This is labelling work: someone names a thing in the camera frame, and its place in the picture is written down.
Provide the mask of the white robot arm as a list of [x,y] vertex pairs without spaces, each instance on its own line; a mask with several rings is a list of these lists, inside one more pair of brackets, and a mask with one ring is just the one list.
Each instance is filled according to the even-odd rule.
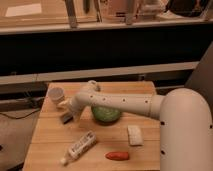
[[213,171],[213,117],[205,98],[188,88],[166,95],[105,93],[85,83],[59,103],[75,120],[85,107],[101,106],[160,122],[160,171]]

